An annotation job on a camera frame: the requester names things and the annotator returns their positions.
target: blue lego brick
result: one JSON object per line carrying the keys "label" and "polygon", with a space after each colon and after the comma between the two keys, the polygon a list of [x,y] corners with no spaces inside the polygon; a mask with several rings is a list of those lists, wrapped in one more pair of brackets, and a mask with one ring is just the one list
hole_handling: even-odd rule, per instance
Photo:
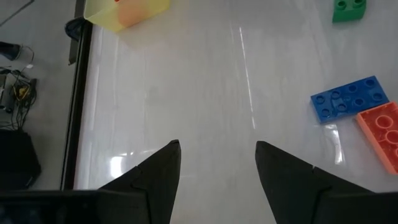
{"label": "blue lego brick", "polygon": [[321,123],[389,102],[375,76],[313,95],[311,100]]}

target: lego brick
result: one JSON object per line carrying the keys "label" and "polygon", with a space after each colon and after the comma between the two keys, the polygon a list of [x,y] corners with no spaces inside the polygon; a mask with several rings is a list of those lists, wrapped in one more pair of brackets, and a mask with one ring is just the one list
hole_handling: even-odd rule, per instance
{"label": "lego brick", "polygon": [[311,100],[321,123],[389,102],[375,76],[313,95]]}
{"label": "lego brick", "polygon": [[384,167],[398,174],[398,106],[395,102],[360,112],[356,120]]}
{"label": "lego brick", "polygon": [[366,0],[335,0],[333,22],[362,19],[365,10]]}

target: yellow container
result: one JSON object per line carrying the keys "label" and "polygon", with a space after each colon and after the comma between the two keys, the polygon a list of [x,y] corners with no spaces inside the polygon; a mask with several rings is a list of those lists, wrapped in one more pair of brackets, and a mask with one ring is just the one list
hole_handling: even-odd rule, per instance
{"label": "yellow container", "polygon": [[170,0],[86,0],[85,19],[117,32],[152,17],[170,6]]}

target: white table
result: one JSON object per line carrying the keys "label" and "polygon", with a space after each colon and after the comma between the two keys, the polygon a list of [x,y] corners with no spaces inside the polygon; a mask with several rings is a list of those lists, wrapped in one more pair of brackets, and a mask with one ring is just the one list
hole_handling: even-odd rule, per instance
{"label": "white table", "polygon": [[172,223],[274,223],[254,150],[267,141],[376,192],[398,190],[353,117],[319,125],[310,96],[376,75],[398,100],[398,1],[331,23],[333,1],[173,0],[119,34],[93,31],[77,189],[95,189],[172,139]]}

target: green lego brick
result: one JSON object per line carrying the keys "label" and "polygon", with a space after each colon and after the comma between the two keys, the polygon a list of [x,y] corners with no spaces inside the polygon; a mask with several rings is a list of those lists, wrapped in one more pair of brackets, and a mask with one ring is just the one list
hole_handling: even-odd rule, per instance
{"label": "green lego brick", "polygon": [[366,0],[335,0],[333,22],[362,19],[365,10]]}

